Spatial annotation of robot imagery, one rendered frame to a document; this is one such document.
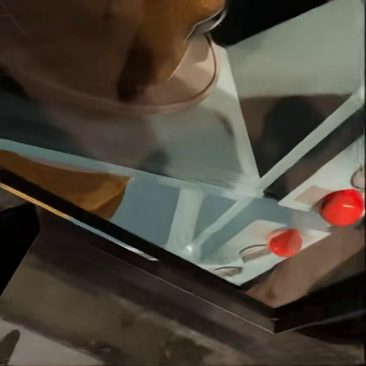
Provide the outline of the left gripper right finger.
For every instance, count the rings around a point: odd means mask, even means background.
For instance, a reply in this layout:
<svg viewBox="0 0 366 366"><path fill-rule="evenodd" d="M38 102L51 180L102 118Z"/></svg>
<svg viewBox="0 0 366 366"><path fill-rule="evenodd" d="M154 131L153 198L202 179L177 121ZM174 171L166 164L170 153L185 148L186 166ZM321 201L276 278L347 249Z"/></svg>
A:
<svg viewBox="0 0 366 366"><path fill-rule="evenodd" d="M342 221L342 230L366 264L366 206L348 203Z"/></svg>

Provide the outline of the microwave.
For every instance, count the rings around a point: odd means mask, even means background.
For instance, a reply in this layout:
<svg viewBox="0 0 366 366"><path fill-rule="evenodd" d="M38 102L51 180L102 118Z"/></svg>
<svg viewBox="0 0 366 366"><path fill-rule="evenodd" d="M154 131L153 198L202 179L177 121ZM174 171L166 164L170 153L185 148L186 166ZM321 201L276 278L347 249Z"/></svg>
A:
<svg viewBox="0 0 366 366"><path fill-rule="evenodd" d="M366 0L0 0L0 212L277 352L366 358Z"/></svg>

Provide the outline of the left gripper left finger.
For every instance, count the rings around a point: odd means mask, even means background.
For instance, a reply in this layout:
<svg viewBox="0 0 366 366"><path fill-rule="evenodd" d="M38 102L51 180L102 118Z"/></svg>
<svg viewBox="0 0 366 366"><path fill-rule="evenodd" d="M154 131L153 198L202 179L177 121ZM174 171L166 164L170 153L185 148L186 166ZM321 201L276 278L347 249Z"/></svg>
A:
<svg viewBox="0 0 366 366"><path fill-rule="evenodd" d="M0 294L40 232L32 203L0 212Z"/></svg>

